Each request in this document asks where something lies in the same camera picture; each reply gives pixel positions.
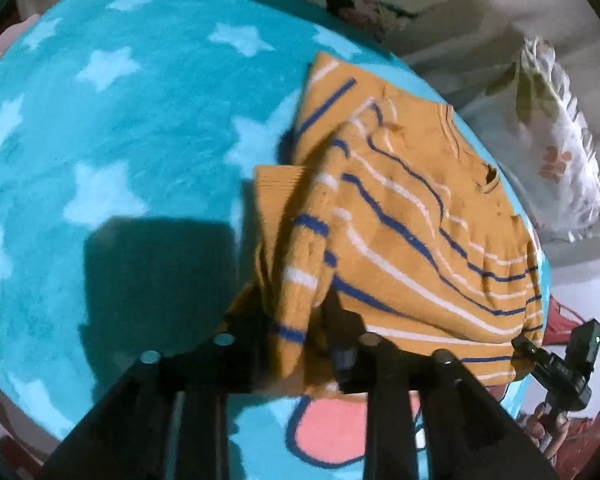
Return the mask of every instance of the bed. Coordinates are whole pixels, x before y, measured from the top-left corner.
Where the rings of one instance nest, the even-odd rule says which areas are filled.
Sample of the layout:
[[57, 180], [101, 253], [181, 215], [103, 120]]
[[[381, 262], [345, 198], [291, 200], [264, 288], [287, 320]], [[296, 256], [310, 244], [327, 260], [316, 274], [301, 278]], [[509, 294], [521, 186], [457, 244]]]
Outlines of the bed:
[[[253, 167], [278, 160], [320, 50], [441, 99], [301, 0], [63, 0], [0, 60], [0, 387], [50, 434], [142, 351], [187, 351], [219, 322], [252, 271]], [[308, 409], [232, 399], [236, 478], [361, 478], [359, 441], [296, 446]]]

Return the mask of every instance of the screw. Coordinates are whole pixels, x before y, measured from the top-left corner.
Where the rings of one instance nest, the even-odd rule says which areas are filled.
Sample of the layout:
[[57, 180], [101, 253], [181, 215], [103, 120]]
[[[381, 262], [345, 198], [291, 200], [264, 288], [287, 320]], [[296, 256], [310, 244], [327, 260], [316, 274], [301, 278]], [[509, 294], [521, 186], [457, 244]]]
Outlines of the screw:
[[380, 342], [380, 336], [372, 332], [365, 332], [360, 336], [359, 341], [364, 346], [376, 346]]
[[433, 352], [432, 357], [435, 362], [440, 363], [442, 365], [449, 365], [454, 361], [454, 355], [444, 348], [440, 350], [436, 350]]
[[218, 346], [231, 346], [235, 342], [235, 336], [233, 334], [229, 334], [228, 332], [224, 332], [222, 334], [218, 334], [214, 338], [214, 343]]
[[145, 365], [155, 365], [160, 362], [160, 359], [162, 359], [160, 352], [155, 350], [147, 350], [140, 355], [140, 361]]

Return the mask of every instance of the white pillow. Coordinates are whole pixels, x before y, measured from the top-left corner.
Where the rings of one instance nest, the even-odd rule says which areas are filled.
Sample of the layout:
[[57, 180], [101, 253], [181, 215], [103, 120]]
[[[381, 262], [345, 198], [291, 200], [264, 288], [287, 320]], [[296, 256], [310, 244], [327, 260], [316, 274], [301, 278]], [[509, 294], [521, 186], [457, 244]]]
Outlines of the white pillow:
[[570, 80], [542, 38], [458, 110], [500, 163], [541, 240], [600, 234], [600, 170]]

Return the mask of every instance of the yellow sweater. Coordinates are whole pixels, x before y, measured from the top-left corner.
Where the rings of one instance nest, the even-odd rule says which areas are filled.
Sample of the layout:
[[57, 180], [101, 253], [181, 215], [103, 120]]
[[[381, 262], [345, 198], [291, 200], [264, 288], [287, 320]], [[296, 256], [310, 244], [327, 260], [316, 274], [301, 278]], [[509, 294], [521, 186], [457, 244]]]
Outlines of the yellow sweater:
[[447, 348], [485, 385], [528, 372], [510, 342], [542, 339], [534, 245], [452, 109], [321, 53], [294, 136], [294, 166], [256, 170], [274, 376], [314, 394], [330, 380], [316, 307], [331, 285], [400, 348]]

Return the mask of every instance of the fabric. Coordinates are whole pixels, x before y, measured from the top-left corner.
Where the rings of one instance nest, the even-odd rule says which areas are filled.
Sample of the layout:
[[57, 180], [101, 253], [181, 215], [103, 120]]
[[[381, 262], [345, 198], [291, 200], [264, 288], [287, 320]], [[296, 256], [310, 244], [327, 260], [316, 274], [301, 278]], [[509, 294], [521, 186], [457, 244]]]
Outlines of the fabric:
[[594, 418], [572, 419], [569, 433], [556, 455], [560, 480], [573, 480], [600, 447], [600, 412]]
[[571, 331], [584, 322], [579, 314], [565, 307], [551, 296], [542, 345], [567, 345], [571, 337]]
[[[525, 37], [546, 38], [586, 115], [600, 164], [600, 19], [586, 0], [453, 0], [435, 5], [384, 46], [459, 114], [515, 59]], [[543, 249], [561, 283], [600, 276], [600, 238]], [[574, 267], [573, 272], [562, 268]]]
[[542, 38], [462, 108], [507, 172], [541, 240], [600, 235], [600, 170], [570, 79]]
[[[442, 101], [302, 0], [63, 0], [0, 59], [0, 389], [53, 436], [143, 351], [210, 336], [253, 276], [253, 170], [278, 160], [319, 51]], [[509, 413], [528, 383], [510, 384]], [[332, 449], [345, 463], [314, 462], [299, 434], [298, 451], [305, 401], [228, 399], [231, 478], [362, 478], [359, 447]], [[330, 413], [323, 424], [350, 410]]]
[[511, 339], [542, 339], [534, 245], [451, 108], [320, 54], [293, 135], [296, 165], [256, 173], [274, 373], [326, 380], [304, 343], [324, 348], [314, 307], [333, 285], [400, 348], [449, 346], [485, 384], [522, 377]]

